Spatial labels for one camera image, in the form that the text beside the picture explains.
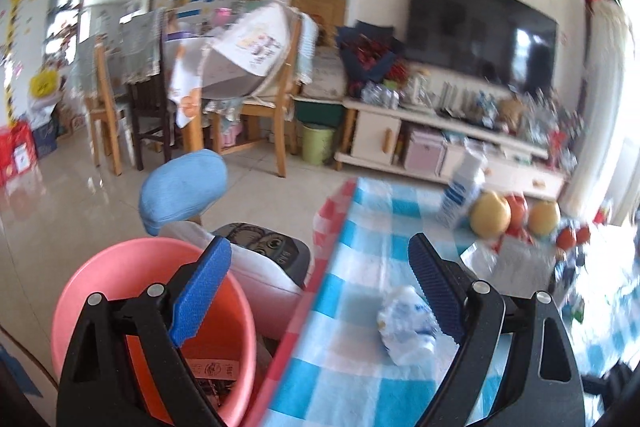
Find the trash can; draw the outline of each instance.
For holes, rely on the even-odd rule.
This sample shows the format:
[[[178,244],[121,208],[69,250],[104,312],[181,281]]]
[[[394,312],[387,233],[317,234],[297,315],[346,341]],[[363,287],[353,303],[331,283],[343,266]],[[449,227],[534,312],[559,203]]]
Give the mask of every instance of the trash can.
[[[335,129],[307,123],[302,130],[302,159],[311,165],[323,165],[333,149]]]
[[[51,358],[60,379],[66,350],[87,296],[103,293],[109,300],[140,295],[154,282],[167,283],[183,264],[193,263],[202,250],[177,239],[145,237],[102,250],[84,263],[62,290],[51,327]],[[158,394],[137,337],[127,347],[149,414],[171,423]],[[218,414],[237,427],[249,404],[255,378],[254,318],[244,292],[228,273],[198,330],[180,348],[185,359],[223,359],[239,362],[238,379]]]

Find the green trash bin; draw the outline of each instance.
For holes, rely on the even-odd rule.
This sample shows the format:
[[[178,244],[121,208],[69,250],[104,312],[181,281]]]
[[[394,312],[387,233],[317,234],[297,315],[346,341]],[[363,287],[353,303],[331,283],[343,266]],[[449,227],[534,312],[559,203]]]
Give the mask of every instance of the green trash bin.
[[[302,159],[311,165],[323,165],[332,153],[335,129],[307,123],[302,130]]]

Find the wooden chair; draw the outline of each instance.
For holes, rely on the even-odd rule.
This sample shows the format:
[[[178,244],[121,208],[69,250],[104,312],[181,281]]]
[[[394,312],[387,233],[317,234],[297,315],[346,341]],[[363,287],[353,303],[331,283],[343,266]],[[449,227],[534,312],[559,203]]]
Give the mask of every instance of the wooden chair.
[[[247,141],[222,149],[222,140],[220,139],[222,117],[217,113],[209,115],[213,150],[221,155],[249,149],[256,144],[263,142],[264,139],[260,137],[260,124],[258,118],[270,118],[273,120],[276,165],[278,168],[278,176],[281,178],[287,177],[285,117],[293,103],[292,96],[296,93],[296,89],[298,88],[294,82],[294,70],[296,67],[296,57],[298,55],[298,41],[300,40],[301,27],[302,22],[299,17],[296,17],[293,25],[293,31],[291,33],[291,46],[287,53],[287,58],[283,66],[280,68],[278,79],[276,81],[278,90],[275,99],[273,100],[275,107],[271,107],[270,105],[261,105],[260,102],[255,99],[251,99],[242,104],[241,116],[246,117]],[[296,133],[295,122],[290,122],[289,124],[290,151],[292,154],[297,154],[298,135]]]
[[[94,59],[98,81],[98,96],[86,96],[84,99],[87,110],[89,111],[89,130],[94,164],[95,166],[100,165],[98,134],[95,126],[96,123],[100,123],[104,155],[107,157],[113,156],[113,172],[116,176],[120,176],[122,174],[122,162],[120,158],[120,146],[118,145],[118,122],[125,118],[125,111],[117,107],[115,97],[113,96],[102,37],[95,38]]]
[[[131,128],[133,148],[136,154],[136,168],[142,171],[142,140],[150,140],[162,144],[164,163],[171,161],[171,112],[167,103],[166,80],[164,76],[164,60],[162,44],[160,45],[160,72],[146,82],[127,84],[130,99]],[[144,132],[140,131],[140,118],[154,118],[159,125]]]

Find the pink box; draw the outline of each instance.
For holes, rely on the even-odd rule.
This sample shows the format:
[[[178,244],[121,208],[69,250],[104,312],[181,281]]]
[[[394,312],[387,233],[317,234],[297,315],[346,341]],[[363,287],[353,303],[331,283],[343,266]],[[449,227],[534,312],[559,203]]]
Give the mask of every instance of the pink box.
[[[438,176],[445,151],[446,140],[441,133],[414,127],[409,133],[404,168],[408,171]]]

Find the pear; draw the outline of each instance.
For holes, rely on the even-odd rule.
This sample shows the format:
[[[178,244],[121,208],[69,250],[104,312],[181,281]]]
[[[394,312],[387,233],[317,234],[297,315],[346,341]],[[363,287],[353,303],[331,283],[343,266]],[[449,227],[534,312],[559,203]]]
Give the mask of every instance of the pear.
[[[469,213],[471,230],[482,239],[502,235],[511,221],[511,207],[506,198],[495,192],[485,192]]]
[[[538,237],[553,232],[560,223],[560,207],[557,201],[539,201],[529,211],[527,228]]]

